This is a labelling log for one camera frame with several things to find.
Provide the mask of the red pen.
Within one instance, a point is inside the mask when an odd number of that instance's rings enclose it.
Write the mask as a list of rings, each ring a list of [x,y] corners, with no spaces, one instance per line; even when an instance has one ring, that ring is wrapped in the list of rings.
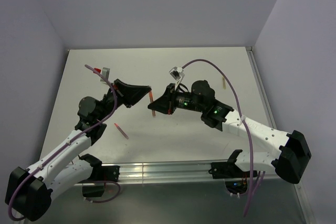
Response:
[[[116,123],[114,123],[115,127],[118,129],[118,131],[125,137],[127,140],[129,139],[128,135],[125,133],[125,131]]]

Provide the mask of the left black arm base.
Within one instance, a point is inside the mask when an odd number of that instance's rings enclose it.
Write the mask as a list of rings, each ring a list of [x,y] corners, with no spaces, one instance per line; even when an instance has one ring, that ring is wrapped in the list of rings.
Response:
[[[109,202],[118,197],[121,192],[121,186],[118,183],[120,166],[108,165],[93,169],[89,178],[82,180],[82,195],[86,201],[95,204]],[[113,196],[107,199],[101,199],[108,185],[116,186],[117,191]]]

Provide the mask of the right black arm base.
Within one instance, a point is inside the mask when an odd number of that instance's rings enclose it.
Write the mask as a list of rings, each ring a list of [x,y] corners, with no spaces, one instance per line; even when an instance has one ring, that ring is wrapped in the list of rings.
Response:
[[[249,171],[244,172],[232,162],[212,162],[208,170],[213,179],[233,179],[225,182],[230,194],[244,194],[248,190]]]

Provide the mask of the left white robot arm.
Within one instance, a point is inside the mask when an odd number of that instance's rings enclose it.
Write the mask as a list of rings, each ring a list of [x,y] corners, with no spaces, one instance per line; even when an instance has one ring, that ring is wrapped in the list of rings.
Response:
[[[91,147],[103,135],[105,121],[118,107],[130,108],[152,89],[130,85],[116,79],[108,82],[108,92],[102,100],[84,97],[79,102],[79,122],[74,130],[49,154],[28,168],[15,168],[9,176],[5,196],[8,216],[12,221],[42,217],[53,200],[78,182],[98,181],[102,176],[102,162],[91,156],[76,156]]]

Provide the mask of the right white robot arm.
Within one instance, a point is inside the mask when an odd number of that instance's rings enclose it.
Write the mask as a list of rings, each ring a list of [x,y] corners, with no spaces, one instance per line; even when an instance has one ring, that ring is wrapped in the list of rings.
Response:
[[[201,113],[201,120],[209,127],[252,140],[261,152],[234,150],[224,162],[212,162],[208,171],[214,179],[249,176],[252,172],[276,173],[291,184],[298,184],[311,159],[305,136],[298,131],[287,133],[242,117],[231,106],[215,98],[215,91],[206,80],[192,84],[190,92],[178,92],[169,84],[162,96],[148,105],[148,109],[171,115],[176,109]]]

